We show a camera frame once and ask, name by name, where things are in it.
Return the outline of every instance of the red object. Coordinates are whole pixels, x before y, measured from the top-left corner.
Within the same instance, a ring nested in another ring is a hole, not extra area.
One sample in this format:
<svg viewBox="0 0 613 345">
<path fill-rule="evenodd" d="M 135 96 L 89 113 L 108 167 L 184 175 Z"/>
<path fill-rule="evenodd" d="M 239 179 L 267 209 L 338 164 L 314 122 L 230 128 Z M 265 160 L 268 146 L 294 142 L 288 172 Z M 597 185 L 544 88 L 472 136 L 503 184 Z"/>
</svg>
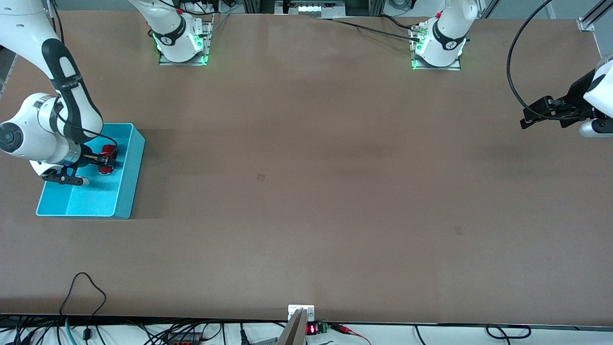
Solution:
<svg viewBox="0 0 613 345">
<path fill-rule="evenodd" d="M 111 144 L 107 144 L 105 146 L 102 146 L 102 150 L 100 151 L 100 156 L 101 157 L 108 157 L 110 155 L 113 155 L 112 158 L 117 158 L 117 151 L 115 150 L 115 145 L 111 145 Z M 109 175 L 113 172 L 113 170 L 115 169 L 114 166 L 99 166 L 98 167 L 98 172 L 101 175 Z"/>
<path fill-rule="evenodd" d="M 103 156 L 103 157 L 109 156 L 111 154 L 111 152 L 113 152 L 114 150 L 115 150 L 115 145 L 106 144 L 105 146 L 102 146 L 102 150 L 100 151 L 100 155 Z"/>
<path fill-rule="evenodd" d="M 112 166 L 99 166 L 98 167 L 98 172 L 101 175 L 110 175 L 113 172 L 113 167 Z"/>
</svg>

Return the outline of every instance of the red wire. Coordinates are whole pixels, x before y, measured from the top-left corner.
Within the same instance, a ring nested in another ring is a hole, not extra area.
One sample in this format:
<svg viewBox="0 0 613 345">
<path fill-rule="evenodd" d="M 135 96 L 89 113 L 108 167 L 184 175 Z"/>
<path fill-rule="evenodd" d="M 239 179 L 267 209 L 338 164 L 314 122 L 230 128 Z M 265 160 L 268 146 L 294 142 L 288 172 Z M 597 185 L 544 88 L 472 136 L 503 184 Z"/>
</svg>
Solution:
<svg viewBox="0 0 613 345">
<path fill-rule="evenodd" d="M 352 331 L 352 335 L 359 336 L 360 338 L 362 338 L 362 339 L 366 340 L 366 341 L 368 342 L 368 345 L 372 345 L 372 344 L 370 343 L 370 340 L 368 340 L 368 339 L 367 339 L 365 336 L 360 335 L 360 334 L 357 334 L 357 333 L 356 333 L 356 332 L 354 332 L 354 331 Z"/>
</svg>

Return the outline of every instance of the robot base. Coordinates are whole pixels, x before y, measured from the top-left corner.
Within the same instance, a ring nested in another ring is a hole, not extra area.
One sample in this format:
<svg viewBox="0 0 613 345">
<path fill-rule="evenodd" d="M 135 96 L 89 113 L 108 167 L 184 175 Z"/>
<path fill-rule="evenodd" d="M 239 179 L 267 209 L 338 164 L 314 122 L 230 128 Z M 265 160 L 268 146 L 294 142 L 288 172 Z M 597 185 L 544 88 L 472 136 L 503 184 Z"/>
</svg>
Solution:
<svg viewBox="0 0 613 345">
<path fill-rule="evenodd" d="M 409 37 L 418 37 L 419 36 L 419 35 L 415 35 L 413 30 L 408 30 L 408 32 L 409 32 Z M 411 41 L 410 43 L 411 43 L 411 67 L 413 69 L 439 69 L 439 70 L 442 70 L 442 71 L 460 71 L 462 69 L 462 66 L 460 65 L 460 57 L 459 56 L 449 66 L 445 66 L 445 67 L 432 66 L 431 64 L 425 62 L 424 59 L 421 56 L 415 54 L 415 51 L 418 48 L 420 48 L 420 47 L 418 47 L 420 42 Z"/>
<path fill-rule="evenodd" d="M 203 38 L 195 37 L 194 43 L 203 49 L 194 55 L 193 58 L 184 62 L 173 62 L 168 60 L 162 53 L 159 54 L 158 64 L 160 66 L 206 66 L 208 63 L 208 52 L 211 49 L 211 32 L 213 31 L 213 19 L 211 21 L 203 21 L 202 26 L 196 27 L 196 34 L 204 34 Z"/>
</svg>

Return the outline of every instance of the electrical connector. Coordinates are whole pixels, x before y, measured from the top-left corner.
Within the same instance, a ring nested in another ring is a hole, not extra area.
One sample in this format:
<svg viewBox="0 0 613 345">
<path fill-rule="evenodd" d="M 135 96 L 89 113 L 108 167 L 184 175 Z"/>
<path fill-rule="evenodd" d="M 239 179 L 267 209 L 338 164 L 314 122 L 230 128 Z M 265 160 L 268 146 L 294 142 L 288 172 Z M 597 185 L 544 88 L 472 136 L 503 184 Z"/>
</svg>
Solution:
<svg viewBox="0 0 613 345">
<path fill-rule="evenodd" d="M 87 341 L 91 339 L 91 330 L 86 328 L 83 330 L 83 340 Z"/>
<path fill-rule="evenodd" d="M 240 330 L 240 345 L 251 345 L 249 339 L 247 338 L 247 333 L 245 333 L 245 330 Z"/>
</svg>

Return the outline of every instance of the mounting plate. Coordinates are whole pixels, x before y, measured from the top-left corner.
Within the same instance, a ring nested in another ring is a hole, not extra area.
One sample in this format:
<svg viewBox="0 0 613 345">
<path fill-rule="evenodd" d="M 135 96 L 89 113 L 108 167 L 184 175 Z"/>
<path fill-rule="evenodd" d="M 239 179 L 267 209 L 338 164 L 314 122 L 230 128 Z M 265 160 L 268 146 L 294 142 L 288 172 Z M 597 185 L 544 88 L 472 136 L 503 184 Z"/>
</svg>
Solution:
<svg viewBox="0 0 613 345">
<path fill-rule="evenodd" d="M 296 309 L 306 309 L 308 311 L 309 322 L 315 321 L 315 306 L 305 304 L 290 304 L 287 306 L 287 319 L 291 319 Z"/>
</svg>

